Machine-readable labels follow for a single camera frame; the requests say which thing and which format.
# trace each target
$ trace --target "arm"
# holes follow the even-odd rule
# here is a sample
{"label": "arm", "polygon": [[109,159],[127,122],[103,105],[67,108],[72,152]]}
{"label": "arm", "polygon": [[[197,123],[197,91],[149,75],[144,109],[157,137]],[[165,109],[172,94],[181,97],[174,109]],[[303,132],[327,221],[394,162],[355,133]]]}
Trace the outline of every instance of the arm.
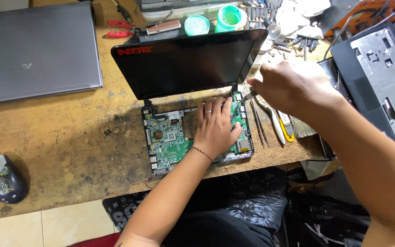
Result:
{"label": "arm", "polygon": [[[222,97],[210,98],[197,108],[193,145],[212,159],[228,150],[242,132],[239,123],[231,131],[232,99],[229,97],[222,108],[223,102],[225,98]],[[115,246],[159,246],[175,226],[210,164],[205,154],[190,149],[175,169],[144,198]]]}
{"label": "arm", "polygon": [[316,63],[263,64],[260,72],[263,82],[248,83],[266,102],[310,125],[335,151],[372,216],[364,246],[394,246],[395,142],[348,104]]}

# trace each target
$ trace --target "wooden workbench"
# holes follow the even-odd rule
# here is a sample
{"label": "wooden workbench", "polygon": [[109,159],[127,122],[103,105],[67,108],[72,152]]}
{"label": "wooden workbench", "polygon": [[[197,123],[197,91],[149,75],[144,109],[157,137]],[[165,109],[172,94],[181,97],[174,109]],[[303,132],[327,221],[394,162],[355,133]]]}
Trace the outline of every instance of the wooden workbench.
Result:
{"label": "wooden workbench", "polygon": [[[31,4],[37,7],[63,2],[32,0]],[[137,26],[145,25],[133,0],[120,2]],[[110,55],[111,47],[126,39],[103,38],[113,30],[106,21],[123,18],[110,0],[95,0],[93,5],[104,87],[0,104],[0,154],[8,155],[16,163],[29,184],[29,194],[19,204],[0,202],[0,217],[144,191],[153,188],[160,179],[150,173],[140,115],[143,102],[135,98]],[[314,55],[311,58],[320,60]],[[160,112],[178,110],[196,106],[212,96],[226,96],[228,92],[229,88],[201,91],[157,98],[153,103]],[[212,165],[205,177],[321,156],[317,135],[280,145],[269,116],[258,109],[271,145],[263,148],[249,104],[247,110],[255,155],[251,159]],[[188,122],[188,127],[194,125],[194,120]]]}

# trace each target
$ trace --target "hand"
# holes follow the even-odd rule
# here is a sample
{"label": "hand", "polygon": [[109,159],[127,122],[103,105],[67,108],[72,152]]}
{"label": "hand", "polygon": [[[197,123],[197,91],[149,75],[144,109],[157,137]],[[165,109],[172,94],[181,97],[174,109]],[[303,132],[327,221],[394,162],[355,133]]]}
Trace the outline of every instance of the hand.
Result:
{"label": "hand", "polygon": [[262,64],[263,82],[248,83],[273,108],[302,121],[343,99],[329,82],[325,71],[315,62],[283,61],[277,65]]}
{"label": "hand", "polygon": [[227,151],[239,138],[242,127],[237,122],[231,131],[231,104],[233,99],[209,98],[197,107],[197,130],[193,145],[212,159]]}

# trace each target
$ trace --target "mouse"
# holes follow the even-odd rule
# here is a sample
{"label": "mouse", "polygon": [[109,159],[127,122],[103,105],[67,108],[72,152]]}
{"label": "mouse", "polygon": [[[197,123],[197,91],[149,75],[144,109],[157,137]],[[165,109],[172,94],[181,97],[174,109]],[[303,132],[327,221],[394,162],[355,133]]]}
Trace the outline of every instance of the mouse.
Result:
{"label": "mouse", "polygon": [[0,202],[16,204],[26,196],[24,177],[7,155],[0,154]]}

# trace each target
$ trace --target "red mat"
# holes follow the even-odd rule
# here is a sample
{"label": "red mat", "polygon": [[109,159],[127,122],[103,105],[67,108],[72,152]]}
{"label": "red mat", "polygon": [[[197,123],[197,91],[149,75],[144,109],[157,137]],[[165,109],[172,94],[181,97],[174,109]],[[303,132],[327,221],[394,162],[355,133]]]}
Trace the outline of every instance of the red mat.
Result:
{"label": "red mat", "polygon": [[114,233],[111,235],[86,240],[77,244],[71,245],[71,247],[113,247],[117,243],[121,233]]}

